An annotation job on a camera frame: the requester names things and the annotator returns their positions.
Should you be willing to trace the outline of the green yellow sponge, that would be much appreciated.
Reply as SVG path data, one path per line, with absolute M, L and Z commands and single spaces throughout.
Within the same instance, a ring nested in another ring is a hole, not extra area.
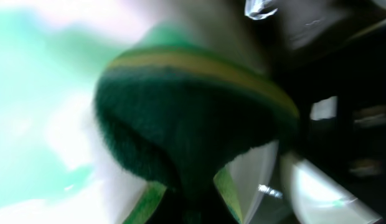
M 196 47 L 126 51 L 103 71 L 93 107 L 110 154 L 148 182 L 126 223 L 240 223 L 227 164 L 298 133 L 282 89 Z

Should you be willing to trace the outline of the white plate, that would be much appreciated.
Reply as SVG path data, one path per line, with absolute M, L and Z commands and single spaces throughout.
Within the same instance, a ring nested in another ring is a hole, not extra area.
M 0 1 L 0 223 L 121 223 L 144 189 L 98 135 L 106 64 L 166 1 Z

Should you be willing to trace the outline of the large dark serving tray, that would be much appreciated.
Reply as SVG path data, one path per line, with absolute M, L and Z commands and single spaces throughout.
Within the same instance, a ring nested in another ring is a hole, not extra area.
M 274 36 L 268 56 L 301 115 L 298 154 L 386 223 L 386 26 L 322 56 Z

